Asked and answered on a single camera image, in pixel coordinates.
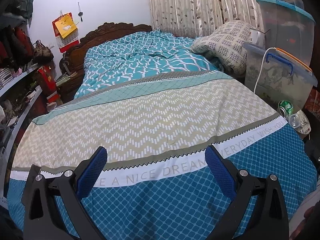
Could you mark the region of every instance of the patterned blanket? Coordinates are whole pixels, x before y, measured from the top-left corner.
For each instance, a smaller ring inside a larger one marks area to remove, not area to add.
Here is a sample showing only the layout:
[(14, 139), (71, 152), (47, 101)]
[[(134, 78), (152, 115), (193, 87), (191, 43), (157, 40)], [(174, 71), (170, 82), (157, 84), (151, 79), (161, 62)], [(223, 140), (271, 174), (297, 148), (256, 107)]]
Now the patterned blanket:
[(190, 52), (193, 41), (156, 30), (133, 33), (90, 48), (84, 59), (83, 84), (75, 98), (160, 73), (217, 70), (203, 56)]
[(209, 144), (238, 169), (276, 174), (289, 218), (316, 188), (297, 133), (248, 88), (219, 71), (173, 72), (106, 87), (34, 119), (13, 160), (9, 213), (23, 229), (32, 164), (46, 178), (60, 176), (103, 146), (108, 162), (82, 203), (107, 239), (205, 239), (230, 203), (204, 160)]

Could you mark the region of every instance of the wall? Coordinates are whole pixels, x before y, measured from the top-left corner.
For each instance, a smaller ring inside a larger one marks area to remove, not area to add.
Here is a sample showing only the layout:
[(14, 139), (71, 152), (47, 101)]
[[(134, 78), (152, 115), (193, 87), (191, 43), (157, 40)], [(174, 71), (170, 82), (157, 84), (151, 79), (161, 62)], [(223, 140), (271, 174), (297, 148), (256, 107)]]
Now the wall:
[[(78, 2), (83, 12), (83, 22), (78, 16)], [(125, 22), (151, 25), (149, 0), (34, 0), (33, 16), (29, 35), (32, 42), (40, 39), (45, 46), (54, 45), (51, 49), (56, 65), (56, 77), (60, 76), (59, 61), (62, 58), (54, 36), (52, 21), (59, 17), (60, 11), (71, 12), (77, 24), (79, 38), (95, 30), (104, 22)]]

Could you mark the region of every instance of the metal bolt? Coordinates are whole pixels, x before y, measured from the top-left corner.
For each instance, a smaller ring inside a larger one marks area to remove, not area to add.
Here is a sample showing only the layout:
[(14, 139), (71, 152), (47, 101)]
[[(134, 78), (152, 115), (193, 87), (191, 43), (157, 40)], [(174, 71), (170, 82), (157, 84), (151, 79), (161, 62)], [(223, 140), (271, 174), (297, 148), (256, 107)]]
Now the metal bolt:
[(272, 180), (277, 180), (277, 176), (274, 175), (274, 174), (271, 174), (271, 175), (270, 175), (270, 179), (272, 179)]
[(40, 181), (40, 180), (42, 179), (42, 177), (43, 177), (43, 176), (42, 176), (41, 174), (37, 175), (37, 176), (36, 176), (36, 181)]
[(64, 176), (66, 176), (66, 177), (70, 177), (72, 174), (73, 174), (72, 170), (67, 170), (64, 172)]
[(248, 172), (247, 172), (246, 170), (241, 170), (241, 171), (240, 171), (240, 175), (241, 175), (241, 176), (244, 176), (244, 177), (245, 177), (245, 176), (248, 176)]

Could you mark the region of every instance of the leaf pattern curtain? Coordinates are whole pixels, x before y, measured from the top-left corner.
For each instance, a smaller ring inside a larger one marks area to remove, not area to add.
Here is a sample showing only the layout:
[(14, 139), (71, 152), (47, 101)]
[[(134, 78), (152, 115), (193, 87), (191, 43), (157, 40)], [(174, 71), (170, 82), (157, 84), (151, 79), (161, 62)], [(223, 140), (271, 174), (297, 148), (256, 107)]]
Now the leaf pattern curtain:
[(228, 21), (242, 20), (260, 30), (255, 0), (150, 0), (153, 29), (176, 36), (208, 36)]

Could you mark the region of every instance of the wooden headboard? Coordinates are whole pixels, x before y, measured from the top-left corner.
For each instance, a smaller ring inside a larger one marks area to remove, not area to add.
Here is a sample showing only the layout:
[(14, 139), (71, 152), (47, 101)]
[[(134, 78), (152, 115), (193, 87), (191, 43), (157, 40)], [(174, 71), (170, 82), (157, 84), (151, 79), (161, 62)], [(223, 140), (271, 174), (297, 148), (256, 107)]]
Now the wooden headboard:
[(85, 37), (80, 39), (80, 44), (67, 50), (65, 60), (71, 73), (77, 71), (83, 73), (84, 57), (89, 48), (98, 46), (106, 41), (112, 41), (122, 38), (128, 34), (136, 32), (151, 32), (152, 27), (140, 24), (133, 26), (132, 23), (104, 23), (95, 31), (89, 32)]
[[(71, 73), (77, 72), (77, 75), (58, 88), (63, 103), (71, 101), (82, 84), (84, 78), (84, 57), (89, 48), (98, 46), (106, 41), (122, 38), (132, 33), (151, 31), (152, 27), (145, 24), (133, 26), (132, 23), (104, 23), (95, 31), (89, 32), (85, 37), (81, 38), (80, 44), (71, 47), (65, 54), (64, 62), (68, 69)], [(60, 70), (62, 73), (66, 72), (63, 64), (60, 64)]]

